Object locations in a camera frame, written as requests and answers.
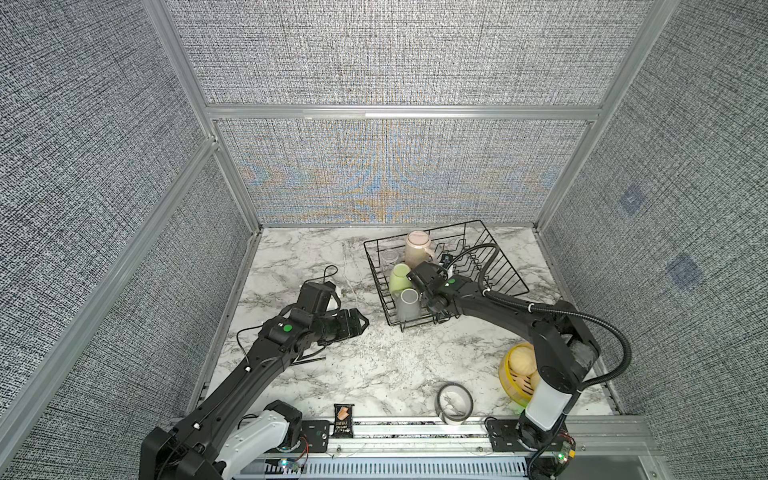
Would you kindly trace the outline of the white cream mug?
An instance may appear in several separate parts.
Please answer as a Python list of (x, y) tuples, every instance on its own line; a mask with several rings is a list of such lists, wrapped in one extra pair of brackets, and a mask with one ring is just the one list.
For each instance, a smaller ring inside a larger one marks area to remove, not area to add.
[(404, 324), (421, 316), (421, 298), (417, 290), (406, 288), (396, 294), (396, 317)]

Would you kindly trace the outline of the light green mug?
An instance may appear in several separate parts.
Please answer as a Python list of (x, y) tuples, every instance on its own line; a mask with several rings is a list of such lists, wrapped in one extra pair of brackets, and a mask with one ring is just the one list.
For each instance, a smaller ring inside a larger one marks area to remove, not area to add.
[(408, 278), (410, 272), (410, 267), (405, 263), (398, 263), (392, 268), (389, 277), (389, 292), (392, 295), (413, 288), (413, 284)]

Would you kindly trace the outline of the pink iridescent mug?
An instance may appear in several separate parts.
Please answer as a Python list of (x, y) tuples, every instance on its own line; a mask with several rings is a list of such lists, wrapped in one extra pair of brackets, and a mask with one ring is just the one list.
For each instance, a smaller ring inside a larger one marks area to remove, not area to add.
[(405, 239), (404, 262), (411, 269), (415, 269), (423, 262), (433, 261), (435, 251), (428, 232), (422, 230), (412, 231)]

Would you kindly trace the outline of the black wire dish rack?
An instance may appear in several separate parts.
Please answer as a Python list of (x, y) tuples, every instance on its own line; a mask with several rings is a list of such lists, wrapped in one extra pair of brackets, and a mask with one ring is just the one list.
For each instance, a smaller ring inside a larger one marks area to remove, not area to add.
[[(450, 253), (454, 260), (447, 271), (472, 280), (484, 275), (485, 285), (491, 290), (512, 297), (520, 297), (530, 292), (529, 286), (523, 280), (512, 262), (503, 251), (494, 253), (493, 249), (483, 248), (481, 244), (494, 243), (496, 239), (485, 223), (479, 219), (451, 225), (432, 227), (425, 230), (429, 233), (436, 258), (439, 264), (444, 253)], [(402, 330), (424, 324), (439, 324), (447, 321), (445, 314), (430, 312), (421, 300), (421, 316), (413, 321), (401, 324), (396, 317), (396, 294), (389, 292), (389, 277), (392, 268), (381, 265), (380, 251), (384, 246), (397, 246), (401, 249), (401, 261), (404, 263), (406, 234), (366, 240), (363, 242), (370, 272), (377, 290), (378, 298), (388, 325)]]

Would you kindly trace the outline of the clear glass tumbler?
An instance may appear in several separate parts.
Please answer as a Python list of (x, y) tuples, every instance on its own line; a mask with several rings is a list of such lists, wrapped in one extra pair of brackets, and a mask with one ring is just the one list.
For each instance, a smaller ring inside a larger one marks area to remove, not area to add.
[(384, 268), (393, 268), (401, 261), (401, 249), (397, 246), (384, 246), (379, 256)]

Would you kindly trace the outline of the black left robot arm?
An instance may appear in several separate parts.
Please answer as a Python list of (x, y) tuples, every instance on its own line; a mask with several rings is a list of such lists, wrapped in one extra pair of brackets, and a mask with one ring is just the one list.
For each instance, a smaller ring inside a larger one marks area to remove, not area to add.
[(312, 345), (363, 334), (369, 320), (358, 309), (331, 308), (335, 285), (306, 282), (296, 302), (267, 320), (244, 358), (191, 413), (170, 430), (151, 431), (140, 449), (141, 479), (230, 479), (258, 456), (300, 442), (302, 414), (274, 401), (248, 426), (238, 425), (255, 400)]

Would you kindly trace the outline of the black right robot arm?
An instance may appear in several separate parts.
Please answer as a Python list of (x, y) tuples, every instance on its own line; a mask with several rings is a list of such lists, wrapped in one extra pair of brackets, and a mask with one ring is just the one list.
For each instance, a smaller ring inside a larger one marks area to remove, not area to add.
[[(519, 441), (529, 451), (554, 441), (582, 392), (623, 374), (631, 364), (627, 336), (611, 323), (580, 312), (568, 303), (532, 303), (493, 290), (486, 272), (500, 247), (483, 243), (466, 249), (446, 265), (429, 261), (411, 269), (408, 278), (427, 308), (438, 314), (475, 317), (531, 343), (540, 381), (517, 420)], [(608, 373), (589, 379), (601, 347), (588, 325), (605, 329), (619, 342), (622, 357)]]

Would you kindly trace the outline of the dark snack bar packet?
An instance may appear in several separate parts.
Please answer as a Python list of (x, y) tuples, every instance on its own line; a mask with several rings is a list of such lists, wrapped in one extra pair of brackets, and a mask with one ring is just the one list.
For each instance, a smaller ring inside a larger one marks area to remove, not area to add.
[(353, 404), (335, 404), (333, 438), (353, 438), (354, 437), (354, 417)]

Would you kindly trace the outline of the steamed bun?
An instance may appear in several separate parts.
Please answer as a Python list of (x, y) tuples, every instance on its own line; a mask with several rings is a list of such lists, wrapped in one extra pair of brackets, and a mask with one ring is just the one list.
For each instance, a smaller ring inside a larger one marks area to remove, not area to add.
[(521, 376), (531, 376), (537, 371), (535, 352), (532, 347), (519, 344), (509, 351), (508, 367), (511, 372)]

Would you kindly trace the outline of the clear glass with black rim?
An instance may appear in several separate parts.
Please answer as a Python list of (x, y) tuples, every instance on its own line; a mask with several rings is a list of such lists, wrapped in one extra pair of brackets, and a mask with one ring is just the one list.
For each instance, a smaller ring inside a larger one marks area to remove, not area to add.
[(471, 415), (474, 399), (463, 385), (447, 383), (440, 387), (435, 399), (438, 418), (448, 425), (461, 425)]

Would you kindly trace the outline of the yellow bamboo steamer basket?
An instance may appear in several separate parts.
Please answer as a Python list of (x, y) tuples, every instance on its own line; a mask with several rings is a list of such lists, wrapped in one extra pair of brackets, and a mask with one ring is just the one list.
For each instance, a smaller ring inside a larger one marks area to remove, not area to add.
[[(519, 344), (525, 344), (533, 348), (533, 346), (528, 342), (520, 342), (516, 345)], [(526, 407), (532, 400), (533, 394), (540, 384), (541, 377), (539, 375), (538, 369), (531, 376), (521, 376), (511, 372), (507, 363), (509, 351), (506, 353), (504, 359), (499, 365), (498, 377), (502, 388), (510, 397), (510, 399), (521, 407)]]

